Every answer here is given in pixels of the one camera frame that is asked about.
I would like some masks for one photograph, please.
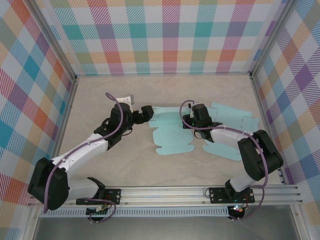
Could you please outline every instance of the black cable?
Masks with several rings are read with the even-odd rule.
[[[131,130],[131,131],[130,131],[129,133],[123,134],[122,137],[123,137],[123,136],[127,136],[127,135],[129,135],[130,133],[132,133],[132,130],[133,130],[133,129],[131,128],[130,130]]]
[[[196,130],[193,131],[193,135],[194,135],[194,137],[195,137],[196,139],[202,139],[202,137],[197,137],[197,136],[196,136]]]
[[[207,191],[208,191],[208,189],[209,189],[209,187],[205,190],[204,195],[205,195],[205,197],[206,197],[206,198],[208,198],[208,199],[209,199],[209,198],[210,198],[210,196],[207,196]]]

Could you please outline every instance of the black mounting plate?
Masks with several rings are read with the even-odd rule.
[[[121,199],[121,189],[114,189],[114,188],[106,188],[104,190],[104,199],[109,200],[113,202],[115,205],[120,204]],[[77,199],[75,201],[76,205],[104,205],[105,203],[98,202],[98,201],[90,201],[90,200],[84,200],[84,199]]]
[[[236,204],[246,204],[248,198],[248,203],[252,204],[255,202],[255,196],[253,195],[254,192],[251,188],[247,188],[242,191],[243,194],[237,197],[234,200]],[[209,196],[210,196],[210,203],[211,204],[230,204],[229,196],[227,195],[226,189],[224,187],[209,187]]]

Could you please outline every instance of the gray floor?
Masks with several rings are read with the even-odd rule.
[[[243,222],[226,217],[40,218],[33,240],[297,240],[289,206],[263,206]]]
[[[83,142],[110,116],[115,97],[133,94],[134,109],[144,105],[173,107],[187,99],[211,102],[252,112],[260,118],[258,105],[247,75],[159,75],[81,77],[73,102],[60,153]],[[195,139],[189,153],[159,155],[149,125],[135,125],[110,151],[84,165],[74,176],[95,177],[106,186],[191,186],[224,185],[243,169],[242,162],[206,153],[203,140]],[[269,184],[280,184],[278,173]]]

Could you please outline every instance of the colorful plaid backdrop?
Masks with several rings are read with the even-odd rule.
[[[248,72],[281,0],[37,2],[75,71],[99,75]]]
[[[320,239],[320,0],[300,0],[256,84],[289,182]]]
[[[50,158],[71,79],[23,0],[0,0],[0,239],[18,239],[37,160]]]

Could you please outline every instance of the purple cable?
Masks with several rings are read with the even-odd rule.
[[[210,127],[194,127],[194,126],[191,126],[189,125],[183,118],[182,116],[182,108],[183,106],[188,103],[188,102],[192,102],[192,103],[195,103],[195,101],[193,100],[186,100],[184,101],[181,106],[180,106],[180,110],[179,110],[179,114],[180,114],[180,118],[182,120],[182,122],[189,128],[191,129],[194,129],[194,130],[212,130],[212,129],[221,129],[221,130],[230,130],[230,131],[233,131],[233,132],[236,132],[236,133],[240,133],[240,134],[244,134],[246,135],[247,137],[249,137],[253,143],[255,144],[256,148],[259,150],[259,153],[260,153],[260,156],[261,156],[261,159],[262,159],[262,162],[263,162],[263,167],[264,167],[264,174],[265,174],[265,179],[264,179],[264,183],[262,185],[253,185],[251,186],[252,188],[257,188],[257,189],[262,189],[262,198],[261,198],[261,201],[259,202],[258,206],[256,207],[256,209],[250,213],[249,215],[245,216],[242,218],[242,220],[245,220],[249,217],[251,217],[254,213],[257,212],[257,210],[260,208],[260,206],[262,205],[262,202],[264,201],[265,199],[265,189],[264,187],[267,185],[268,183],[268,175],[269,175],[269,172],[268,172],[268,166],[267,166],[267,162],[266,162],[266,158],[265,158],[265,155],[261,149],[261,147],[259,146],[258,142],[248,133],[246,132],[243,132],[243,131],[240,131],[240,130],[237,130],[237,129],[234,129],[234,128],[231,128],[231,127],[223,127],[223,126],[210,126]]]
[[[110,214],[110,216],[105,216],[102,220],[100,221],[93,221],[91,216],[92,216],[92,213],[89,215],[89,219],[91,221],[91,223],[95,223],[95,224],[100,224],[100,223],[103,223],[107,220],[109,220],[115,213],[116,213],[116,204],[113,202],[113,201],[109,201],[109,200],[104,200],[104,199],[94,199],[94,198],[82,198],[83,200],[87,200],[87,201],[96,201],[96,202],[104,202],[104,203],[107,203],[107,204],[111,204],[112,206],[114,206],[114,209],[113,209],[113,212]]]
[[[88,142],[85,142],[79,146],[77,146],[75,149],[71,150],[67,155],[65,155],[64,158],[62,158],[55,166],[54,168],[51,170],[49,176],[48,176],[48,179],[46,181],[46,184],[45,184],[45,190],[44,190],[44,206],[43,206],[43,213],[46,214],[47,211],[48,211],[48,195],[49,195],[49,186],[50,186],[50,181],[52,179],[52,176],[54,175],[54,172],[57,170],[57,168],[64,162],[64,160],[67,160],[72,154],[74,154],[76,151],[82,149],[83,147],[87,146],[87,145],[90,145],[90,144],[93,144],[95,142],[98,142],[98,141],[101,141],[102,139],[106,139],[110,136],[112,136],[113,134],[115,134],[121,127],[123,121],[124,121],[124,113],[122,111],[122,107],[120,105],[120,103],[118,102],[118,100],[112,96],[110,93],[106,92],[105,95],[107,96],[108,99],[114,101],[116,103],[116,105],[118,106],[118,108],[120,109],[120,122],[119,122],[119,125],[116,127],[116,129],[109,133],[108,135],[106,136],[102,136],[98,139],[95,139],[95,140],[91,140],[89,143]]]

